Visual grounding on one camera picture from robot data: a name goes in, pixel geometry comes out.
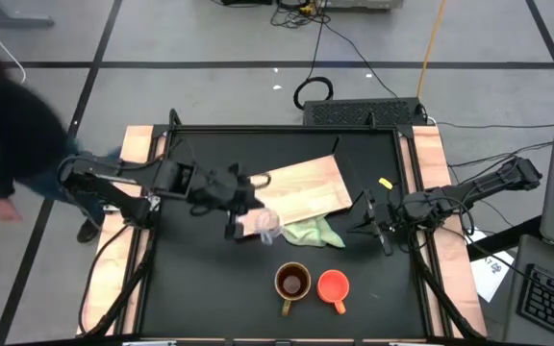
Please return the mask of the orange plastic mug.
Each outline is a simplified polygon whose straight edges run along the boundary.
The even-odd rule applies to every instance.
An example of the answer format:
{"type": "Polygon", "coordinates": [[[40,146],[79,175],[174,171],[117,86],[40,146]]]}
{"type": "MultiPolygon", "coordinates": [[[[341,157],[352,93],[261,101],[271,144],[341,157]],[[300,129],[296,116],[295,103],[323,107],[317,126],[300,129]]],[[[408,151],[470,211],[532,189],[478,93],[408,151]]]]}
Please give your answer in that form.
{"type": "Polygon", "coordinates": [[[318,297],[332,304],[339,315],[346,313],[344,300],[350,289],[348,278],[339,270],[330,269],[320,275],[316,283],[318,297]]]}

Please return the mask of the person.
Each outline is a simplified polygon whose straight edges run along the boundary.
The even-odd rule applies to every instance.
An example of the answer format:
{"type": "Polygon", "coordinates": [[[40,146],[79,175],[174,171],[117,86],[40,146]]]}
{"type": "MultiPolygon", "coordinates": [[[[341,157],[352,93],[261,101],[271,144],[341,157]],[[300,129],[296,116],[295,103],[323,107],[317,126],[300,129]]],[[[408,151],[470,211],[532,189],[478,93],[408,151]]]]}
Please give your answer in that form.
{"type": "Polygon", "coordinates": [[[79,206],[102,228],[105,212],[98,199],[86,193],[68,198],[59,183],[62,161],[80,153],[57,114],[0,62],[0,220],[21,218],[11,199],[19,184],[45,199],[79,206]]]}

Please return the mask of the black keyboard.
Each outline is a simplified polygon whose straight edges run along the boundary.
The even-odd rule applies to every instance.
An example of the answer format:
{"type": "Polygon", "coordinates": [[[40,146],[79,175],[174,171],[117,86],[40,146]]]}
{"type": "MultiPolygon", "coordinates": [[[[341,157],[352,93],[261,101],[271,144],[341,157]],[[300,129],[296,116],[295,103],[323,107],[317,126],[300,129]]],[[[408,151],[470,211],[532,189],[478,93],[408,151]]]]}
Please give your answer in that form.
{"type": "Polygon", "coordinates": [[[554,334],[554,272],[530,263],[525,273],[516,312],[554,334]]]}

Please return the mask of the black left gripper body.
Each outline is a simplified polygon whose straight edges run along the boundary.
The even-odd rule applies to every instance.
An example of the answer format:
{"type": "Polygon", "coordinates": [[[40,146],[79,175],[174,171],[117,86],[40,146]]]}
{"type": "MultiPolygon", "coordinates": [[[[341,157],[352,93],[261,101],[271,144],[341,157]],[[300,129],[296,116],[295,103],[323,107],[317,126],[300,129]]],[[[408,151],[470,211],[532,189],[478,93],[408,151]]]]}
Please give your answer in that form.
{"type": "Polygon", "coordinates": [[[196,163],[189,188],[189,213],[202,216],[221,210],[235,216],[246,215],[264,207],[255,192],[256,187],[237,163],[216,170],[208,170],[196,163]]]}

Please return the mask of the teal brown glazed ceramic mug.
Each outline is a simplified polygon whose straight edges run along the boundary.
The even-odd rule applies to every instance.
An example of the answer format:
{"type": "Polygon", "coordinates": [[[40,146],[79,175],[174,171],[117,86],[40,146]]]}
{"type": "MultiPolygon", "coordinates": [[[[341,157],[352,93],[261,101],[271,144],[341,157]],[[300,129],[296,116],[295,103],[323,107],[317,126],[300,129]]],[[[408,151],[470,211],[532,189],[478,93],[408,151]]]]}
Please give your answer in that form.
{"type": "Polygon", "coordinates": [[[309,270],[300,262],[287,262],[276,272],[274,286],[284,300],[281,314],[288,316],[291,304],[304,298],[310,291],[312,277],[309,270]]]}

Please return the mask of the white paper sheet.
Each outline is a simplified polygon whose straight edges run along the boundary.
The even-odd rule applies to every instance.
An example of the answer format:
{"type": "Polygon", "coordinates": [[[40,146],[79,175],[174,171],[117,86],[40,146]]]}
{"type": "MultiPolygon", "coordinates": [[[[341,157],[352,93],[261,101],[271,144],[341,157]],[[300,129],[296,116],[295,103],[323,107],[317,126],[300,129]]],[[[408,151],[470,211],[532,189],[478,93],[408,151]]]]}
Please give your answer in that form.
{"type": "Polygon", "coordinates": [[[513,264],[514,260],[514,257],[508,252],[502,251],[493,257],[478,259],[470,263],[477,293],[487,303],[492,300],[510,270],[506,263],[513,264]]]}

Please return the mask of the person's shoe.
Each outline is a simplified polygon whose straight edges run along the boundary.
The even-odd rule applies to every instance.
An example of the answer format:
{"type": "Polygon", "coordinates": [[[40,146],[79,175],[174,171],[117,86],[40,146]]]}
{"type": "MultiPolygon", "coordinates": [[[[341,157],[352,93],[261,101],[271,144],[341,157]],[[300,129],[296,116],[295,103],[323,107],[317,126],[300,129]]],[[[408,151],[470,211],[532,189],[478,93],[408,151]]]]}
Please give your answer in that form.
{"type": "Polygon", "coordinates": [[[79,243],[89,243],[94,240],[101,232],[101,227],[96,226],[93,222],[87,219],[79,229],[76,239],[79,243]]]}

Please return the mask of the green microfiber cloth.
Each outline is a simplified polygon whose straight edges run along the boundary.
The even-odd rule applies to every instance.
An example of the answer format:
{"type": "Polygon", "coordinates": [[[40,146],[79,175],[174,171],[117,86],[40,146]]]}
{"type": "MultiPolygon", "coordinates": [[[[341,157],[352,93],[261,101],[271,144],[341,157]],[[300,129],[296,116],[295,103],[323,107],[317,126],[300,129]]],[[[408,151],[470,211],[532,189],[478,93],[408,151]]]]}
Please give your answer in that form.
{"type": "Polygon", "coordinates": [[[341,237],[332,230],[325,215],[290,223],[282,232],[285,240],[295,246],[344,248],[341,237]]]}

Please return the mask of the wooden shelf with black frame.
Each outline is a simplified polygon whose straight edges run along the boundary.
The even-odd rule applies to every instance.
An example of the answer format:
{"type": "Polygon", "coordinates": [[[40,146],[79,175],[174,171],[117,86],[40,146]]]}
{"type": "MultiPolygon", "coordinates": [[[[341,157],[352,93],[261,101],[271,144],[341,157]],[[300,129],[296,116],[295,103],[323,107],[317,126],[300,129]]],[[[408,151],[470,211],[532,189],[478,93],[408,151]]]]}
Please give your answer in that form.
{"type": "Polygon", "coordinates": [[[264,207],[237,219],[242,225],[242,237],[257,234],[263,226],[260,217],[265,210],[276,214],[281,226],[344,210],[353,204],[335,154],[283,166],[267,174],[270,183],[255,192],[264,207]]]}

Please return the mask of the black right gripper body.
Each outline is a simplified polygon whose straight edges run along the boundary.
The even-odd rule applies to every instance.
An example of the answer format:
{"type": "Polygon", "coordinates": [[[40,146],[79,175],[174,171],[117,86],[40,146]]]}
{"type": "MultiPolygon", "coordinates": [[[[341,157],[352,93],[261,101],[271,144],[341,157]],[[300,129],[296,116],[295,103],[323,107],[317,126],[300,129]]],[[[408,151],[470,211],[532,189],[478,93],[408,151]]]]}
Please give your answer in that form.
{"type": "Polygon", "coordinates": [[[377,223],[381,229],[428,228],[432,225],[432,202],[427,192],[406,195],[401,202],[388,200],[377,205],[377,223]]]}

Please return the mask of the black computer case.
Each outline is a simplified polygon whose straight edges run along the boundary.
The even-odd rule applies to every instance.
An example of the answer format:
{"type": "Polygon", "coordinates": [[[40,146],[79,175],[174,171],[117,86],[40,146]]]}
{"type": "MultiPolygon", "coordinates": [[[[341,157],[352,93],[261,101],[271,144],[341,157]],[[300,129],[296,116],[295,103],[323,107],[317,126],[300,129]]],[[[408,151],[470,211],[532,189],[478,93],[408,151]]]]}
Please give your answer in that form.
{"type": "Polygon", "coordinates": [[[417,98],[381,98],[308,101],[303,106],[305,125],[340,126],[426,125],[424,106],[417,98]]]}

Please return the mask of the grey desk leg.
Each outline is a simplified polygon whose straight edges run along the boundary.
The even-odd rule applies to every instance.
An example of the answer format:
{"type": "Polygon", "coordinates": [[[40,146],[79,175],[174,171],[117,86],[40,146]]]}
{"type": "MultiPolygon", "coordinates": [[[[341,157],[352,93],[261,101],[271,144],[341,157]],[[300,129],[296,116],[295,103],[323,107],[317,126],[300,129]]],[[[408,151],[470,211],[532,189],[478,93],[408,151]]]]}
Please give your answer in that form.
{"type": "Polygon", "coordinates": [[[0,28],[35,29],[49,28],[55,25],[50,16],[30,16],[8,12],[0,2],[0,28]]]}

